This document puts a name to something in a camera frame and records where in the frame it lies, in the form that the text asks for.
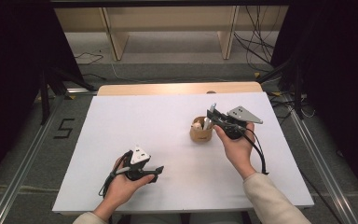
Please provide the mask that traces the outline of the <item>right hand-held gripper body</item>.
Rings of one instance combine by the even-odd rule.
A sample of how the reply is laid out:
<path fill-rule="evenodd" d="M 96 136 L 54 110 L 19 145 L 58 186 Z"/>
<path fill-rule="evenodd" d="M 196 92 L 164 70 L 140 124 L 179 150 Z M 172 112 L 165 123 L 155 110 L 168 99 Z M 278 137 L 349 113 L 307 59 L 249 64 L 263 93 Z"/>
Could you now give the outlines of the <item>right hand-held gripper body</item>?
<path fill-rule="evenodd" d="M 223 123 L 222 129 L 230 139 L 242 137 L 246 132 L 248 122 L 263 123 L 262 119 L 241 105 L 229 110 L 226 114 L 222 114 L 219 120 Z"/>

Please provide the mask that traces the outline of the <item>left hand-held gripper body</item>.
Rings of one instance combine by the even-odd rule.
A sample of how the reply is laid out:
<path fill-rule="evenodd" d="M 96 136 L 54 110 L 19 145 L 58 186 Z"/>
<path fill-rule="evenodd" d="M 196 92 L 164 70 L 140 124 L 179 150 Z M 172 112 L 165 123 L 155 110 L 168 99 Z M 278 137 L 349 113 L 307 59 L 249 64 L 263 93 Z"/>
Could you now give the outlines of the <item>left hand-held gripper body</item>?
<path fill-rule="evenodd" d="M 139 146 L 131 149 L 124 160 L 124 166 L 129 168 L 125 173 L 126 177 L 131 181 L 135 181 L 145 176 L 144 167 L 150 158 L 151 156 Z"/>

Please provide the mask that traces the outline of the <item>thin white pen blue ends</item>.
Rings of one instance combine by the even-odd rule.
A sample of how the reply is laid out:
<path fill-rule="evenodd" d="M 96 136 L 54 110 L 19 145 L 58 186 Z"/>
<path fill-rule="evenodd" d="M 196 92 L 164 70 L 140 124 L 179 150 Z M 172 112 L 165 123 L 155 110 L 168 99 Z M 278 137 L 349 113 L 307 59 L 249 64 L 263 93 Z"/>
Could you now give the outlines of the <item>thin white pen blue ends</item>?
<path fill-rule="evenodd" d="M 209 112 L 213 113 L 215 107 L 216 107 L 216 103 L 213 103 L 213 104 L 211 105 L 210 109 L 207 110 L 207 117 L 204 119 L 204 125 L 203 125 L 203 130 L 204 130 L 204 131 L 208 130 L 208 128 L 209 128 L 209 126 L 210 126 L 210 124 L 211 124 L 211 120 L 210 120 L 210 118 L 208 117 L 208 113 L 209 113 Z"/>

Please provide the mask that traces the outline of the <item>tan paper pen holder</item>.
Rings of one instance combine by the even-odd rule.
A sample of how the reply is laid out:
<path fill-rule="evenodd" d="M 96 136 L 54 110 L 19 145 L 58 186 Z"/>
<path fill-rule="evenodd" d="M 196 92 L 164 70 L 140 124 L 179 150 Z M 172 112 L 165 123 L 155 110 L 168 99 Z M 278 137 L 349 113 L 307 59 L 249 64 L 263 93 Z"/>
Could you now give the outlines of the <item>tan paper pen holder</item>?
<path fill-rule="evenodd" d="M 199 122 L 202 125 L 202 130 L 194 130 L 192 129 L 192 124 L 190 126 L 190 138 L 192 141 L 197 142 L 197 143 L 203 143 L 203 142 L 208 142 L 212 139 L 212 123 L 210 124 L 208 130 L 204 131 L 203 130 L 203 125 L 204 125 L 204 119 L 206 117 L 196 117 L 193 119 L 192 124 Z"/>

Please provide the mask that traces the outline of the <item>person's left hand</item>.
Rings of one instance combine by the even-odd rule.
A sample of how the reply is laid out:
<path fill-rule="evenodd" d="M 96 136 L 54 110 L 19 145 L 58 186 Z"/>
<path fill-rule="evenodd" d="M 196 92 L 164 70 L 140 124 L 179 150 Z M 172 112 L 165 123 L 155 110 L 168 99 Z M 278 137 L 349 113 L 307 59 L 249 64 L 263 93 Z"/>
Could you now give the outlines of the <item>person's left hand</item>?
<path fill-rule="evenodd" d="M 103 202 L 108 208 L 115 210 L 126 203 L 137 189 L 150 183 L 154 177 L 154 175 L 146 175 L 131 181 L 125 175 L 117 175 L 110 183 Z"/>

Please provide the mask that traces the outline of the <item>person's right hand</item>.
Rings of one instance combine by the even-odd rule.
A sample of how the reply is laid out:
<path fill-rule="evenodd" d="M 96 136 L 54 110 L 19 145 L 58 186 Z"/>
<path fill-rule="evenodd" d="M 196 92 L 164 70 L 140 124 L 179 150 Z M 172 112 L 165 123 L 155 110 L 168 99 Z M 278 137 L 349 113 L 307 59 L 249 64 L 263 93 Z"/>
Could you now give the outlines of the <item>person's right hand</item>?
<path fill-rule="evenodd" d="M 231 162 L 242 179 L 246 179 L 255 173 L 255 168 L 251 164 L 250 160 L 253 149 L 252 143 L 255 141 L 253 134 L 254 128 L 255 126 L 253 123 L 248 123 L 245 132 L 248 139 L 242 137 L 233 140 L 225 134 L 221 127 L 217 125 L 213 126 L 213 129 L 222 141 L 227 159 Z"/>

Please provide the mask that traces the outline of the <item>white table cover sheet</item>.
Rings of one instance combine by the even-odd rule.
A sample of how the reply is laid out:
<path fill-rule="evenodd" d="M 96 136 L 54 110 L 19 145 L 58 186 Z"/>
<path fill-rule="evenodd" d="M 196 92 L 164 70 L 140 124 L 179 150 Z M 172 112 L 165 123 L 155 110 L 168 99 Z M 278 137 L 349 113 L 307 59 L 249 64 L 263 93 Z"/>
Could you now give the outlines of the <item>white table cover sheet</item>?
<path fill-rule="evenodd" d="M 313 200 L 298 171 L 269 99 L 264 92 L 185 95 L 96 96 L 92 99 L 73 157 L 53 205 L 56 213 L 93 210 L 115 160 L 134 147 L 151 157 L 146 169 L 163 169 L 158 180 L 140 188 L 119 207 L 121 213 L 240 211 L 251 208 L 241 177 L 214 136 L 195 143 L 193 119 L 214 105 L 222 113 L 239 105 L 260 118 L 255 126 L 264 154 L 251 157 L 300 208 Z"/>

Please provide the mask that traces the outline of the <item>light wooden table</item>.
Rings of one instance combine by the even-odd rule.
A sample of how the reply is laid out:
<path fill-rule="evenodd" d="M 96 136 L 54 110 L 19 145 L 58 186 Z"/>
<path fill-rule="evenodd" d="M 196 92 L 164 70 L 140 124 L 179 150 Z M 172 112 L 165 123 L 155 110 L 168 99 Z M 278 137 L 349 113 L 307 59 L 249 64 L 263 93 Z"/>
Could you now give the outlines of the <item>light wooden table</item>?
<path fill-rule="evenodd" d="M 169 84 L 130 84 L 103 85 L 98 96 L 119 95 L 167 95 L 167 94 L 203 94 L 261 92 L 257 82 L 202 82 L 202 83 L 169 83 Z"/>

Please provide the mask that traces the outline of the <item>black tripod stand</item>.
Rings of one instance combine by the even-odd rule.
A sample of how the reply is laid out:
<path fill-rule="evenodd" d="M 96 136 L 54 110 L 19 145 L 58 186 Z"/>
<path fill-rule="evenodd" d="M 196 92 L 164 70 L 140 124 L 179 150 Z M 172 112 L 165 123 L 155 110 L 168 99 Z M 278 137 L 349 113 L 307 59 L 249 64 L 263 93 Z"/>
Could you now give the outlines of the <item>black tripod stand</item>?
<path fill-rule="evenodd" d="M 39 90 L 42 103 L 42 125 L 48 121 L 50 115 L 48 88 L 51 88 L 56 96 L 63 96 L 68 92 L 68 89 L 64 85 L 64 81 L 73 82 L 88 91 L 95 91 L 95 88 L 92 85 L 84 81 L 82 75 L 72 75 L 58 67 L 45 68 L 39 75 Z"/>
<path fill-rule="evenodd" d="M 302 67 L 297 59 L 289 58 L 286 62 L 275 67 L 272 71 L 267 72 L 264 76 L 258 77 L 256 82 L 263 84 L 268 80 L 281 76 L 278 83 L 280 91 L 293 91 L 295 97 L 294 110 L 300 119 L 303 119 L 301 111 L 301 94 L 302 94 Z"/>

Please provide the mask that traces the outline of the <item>light wooden shelf unit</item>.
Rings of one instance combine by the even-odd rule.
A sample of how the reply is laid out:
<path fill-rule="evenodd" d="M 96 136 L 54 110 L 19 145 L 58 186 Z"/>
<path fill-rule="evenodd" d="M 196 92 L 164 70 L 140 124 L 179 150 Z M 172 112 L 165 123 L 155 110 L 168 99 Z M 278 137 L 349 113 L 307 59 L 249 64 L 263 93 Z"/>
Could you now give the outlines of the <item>light wooden shelf unit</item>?
<path fill-rule="evenodd" d="M 233 7 L 84 7 L 57 8 L 67 33 L 104 33 L 113 59 L 122 58 L 130 32 L 214 31 L 222 57 L 230 57 L 236 31 L 279 31 L 287 6 Z"/>

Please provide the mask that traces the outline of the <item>dark curtain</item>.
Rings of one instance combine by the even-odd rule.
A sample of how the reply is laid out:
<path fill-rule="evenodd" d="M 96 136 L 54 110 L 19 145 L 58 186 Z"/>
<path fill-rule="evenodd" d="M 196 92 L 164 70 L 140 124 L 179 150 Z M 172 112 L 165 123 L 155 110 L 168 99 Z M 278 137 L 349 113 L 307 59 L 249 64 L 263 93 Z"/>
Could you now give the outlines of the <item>dark curtain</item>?
<path fill-rule="evenodd" d="M 82 78 L 50 0 L 0 0 L 0 163 L 57 70 Z"/>
<path fill-rule="evenodd" d="M 272 63 L 279 65 L 308 34 L 303 89 L 358 179 L 358 0 L 292 0 Z"/>

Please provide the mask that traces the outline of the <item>metal floor rail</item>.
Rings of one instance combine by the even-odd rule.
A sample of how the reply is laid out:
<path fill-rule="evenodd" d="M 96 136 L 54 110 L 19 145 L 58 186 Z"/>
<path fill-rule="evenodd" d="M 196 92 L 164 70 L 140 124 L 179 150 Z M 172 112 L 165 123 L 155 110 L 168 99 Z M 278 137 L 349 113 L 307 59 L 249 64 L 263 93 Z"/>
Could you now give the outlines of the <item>metal floor rail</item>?
<path fill-rule="evenodd" d="M 45 141 L 63 97 L 48 99 L 50 114 L 41 123 L 42 105 L 35 103 L 30 117 L 18 134 L 14 147 L 0 164 L 0 224 L 3 224 L 34 160 Z"/>
<path fill-rule="evenodd" d="M 316 145 L 313 137 L 311 136 L 305 122 L 299 118 L 292 106 L 288 106 L 288 110 L 290 111 L 291 118 L 296 125 L 296 129 L 299 132 L 304 144 L 306 145 L 310 157 L 312 158 L 313 163 L 315 164 L 316 169 L 321 176 L 321 179 L 324 182 L 324 185 L 328 190 L 329 195 L 340 215 L 341 223 L 358 224 L 358 218 L 351 208 L 350 201 L 344 195 L 340 185 L 334 178 L 333 173 L 323 158 L 323 155 Z"/>

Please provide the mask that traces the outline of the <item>black overhead frame bar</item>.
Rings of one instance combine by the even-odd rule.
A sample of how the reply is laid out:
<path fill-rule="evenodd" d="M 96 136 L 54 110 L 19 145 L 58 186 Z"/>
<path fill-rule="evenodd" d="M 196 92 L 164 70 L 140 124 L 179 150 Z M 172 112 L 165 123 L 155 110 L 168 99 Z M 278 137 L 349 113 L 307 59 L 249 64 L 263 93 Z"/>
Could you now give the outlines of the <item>black overhead frame bar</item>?
<path fill-rule="evenodd" d="M 54 7 L 290 6 L 296 0 L 49 0 Z"/>

